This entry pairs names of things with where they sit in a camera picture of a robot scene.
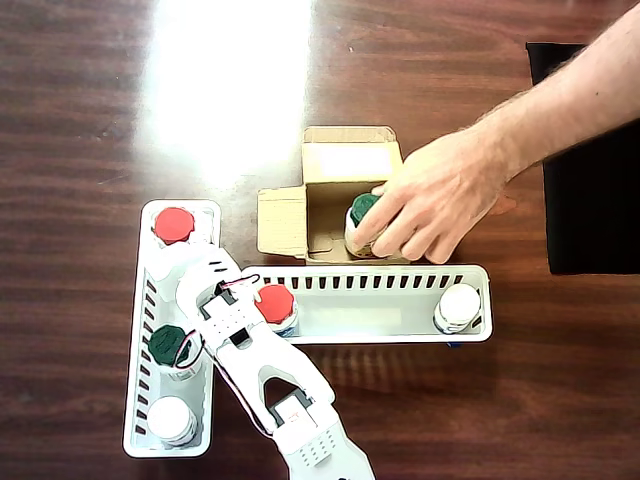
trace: dark wood grain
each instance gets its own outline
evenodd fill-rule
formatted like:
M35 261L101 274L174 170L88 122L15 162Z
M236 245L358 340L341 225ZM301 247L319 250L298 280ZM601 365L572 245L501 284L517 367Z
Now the dark wood grain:
M404 154L530 85L525 41L587 42L633 2L0 2L0 478L284 479L223 382L212 447L135 461L122 423L140 209L212 198L242 266L305 125ZM539 169L464 240L486 344L306 347L380 479L640 478L640 279L551 277Z

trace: black fabric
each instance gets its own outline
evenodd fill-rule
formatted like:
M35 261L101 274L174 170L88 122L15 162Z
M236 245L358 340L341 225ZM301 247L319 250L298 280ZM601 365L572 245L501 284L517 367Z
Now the black fabric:
M533 83L581 48L528 43ZM567 150L543 169L551 273L640 273L640 120Z

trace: white plastic tray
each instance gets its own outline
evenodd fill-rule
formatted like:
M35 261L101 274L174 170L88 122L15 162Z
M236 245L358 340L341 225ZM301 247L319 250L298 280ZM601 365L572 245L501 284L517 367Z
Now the white plastic tray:
M160 374L147 350L147 342L155 329L165 324L184 327L186 322L186 318L175 302L175 288L181 272L166 269L169 274L163 275L159 281L150 275L150 269L158 271L158 261L163 258L163 252L160 251L163 247L152 231L154 219L159 212L168 207L181 207L194 213L212 214L211 241L216 246L220 243L220 207L212 201L154 200L142 210L123 436L125 452L137 458L195 457L202 455L211 442L213 417L211 359L203 352L203 363L198 374L188 380L176 382ZM151 434L147 426L146 417L149 408L155 400L167 395L182 398L198 421L195 438L181 447L168 447L162 444Z
M298 303L294 344L482 342L491 336L487 272L476 265L248 267L258 286L280 283ZM436 329L433 312L454 283L480 294L478 318L460 333Z

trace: human arm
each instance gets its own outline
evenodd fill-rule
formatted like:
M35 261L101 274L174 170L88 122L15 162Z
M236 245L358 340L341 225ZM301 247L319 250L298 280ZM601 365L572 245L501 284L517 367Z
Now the human arm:
M571 63L478 122L407 157L354 235L387 256L444 263L506 183L532 164L640 117L640 5Z

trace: pill bottle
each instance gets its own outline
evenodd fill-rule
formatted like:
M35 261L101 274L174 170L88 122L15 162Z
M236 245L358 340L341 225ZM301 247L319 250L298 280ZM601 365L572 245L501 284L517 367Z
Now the pill bottle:
M195 230L193 215L184 208L165 208L156 217L153 233L165 246L189 240Z
M298 304L287 287L280 284L266 285L258 290L261 301L256 307L267 324L281 337L291 337L298 331Z
M179 447L196 436L198 421L189 406L178 397L162 397L147 413L147 425L163 443Z
M353 200L351 207L347 210L347 218L345 219L344 228L344 244L349 253L354 257L375 258L375 255L371 252L371 247L382 232L379 232L374 239L359 249L356 248L353 243L353 234L358 225L360 225L365 214L371 207L373 207L379 198L380 197L372 193L363 193Z
M433 313L433 323L445 334L458 333L480 313L480 295L471 285L458 283L445 290Z
M151 334L147 346L160 373L172 380L188 380L202 366L202 337L195 330L185 333L178 326L163 325Z

